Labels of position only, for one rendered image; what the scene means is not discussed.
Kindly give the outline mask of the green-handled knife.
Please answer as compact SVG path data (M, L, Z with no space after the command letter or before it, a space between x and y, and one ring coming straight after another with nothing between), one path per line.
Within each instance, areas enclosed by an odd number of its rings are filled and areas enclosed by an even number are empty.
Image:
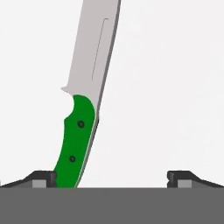
M64 120L59 160L54 168L59 188L76 187L85 170L97 125L102 94L116 38L121 0L83 0L68 82L73 98Z

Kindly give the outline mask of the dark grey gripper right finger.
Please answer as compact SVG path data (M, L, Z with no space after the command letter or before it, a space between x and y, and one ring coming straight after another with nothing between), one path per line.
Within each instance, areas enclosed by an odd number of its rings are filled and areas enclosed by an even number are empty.
M167 179L168 188L224 188L224 185L201 179L191 171L168 171Z

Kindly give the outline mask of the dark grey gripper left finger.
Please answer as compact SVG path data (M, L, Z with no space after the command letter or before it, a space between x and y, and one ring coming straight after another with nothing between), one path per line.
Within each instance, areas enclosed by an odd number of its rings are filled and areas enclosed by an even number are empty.
M27 177L2 185L2 188L55 188L56 171L33 171Z

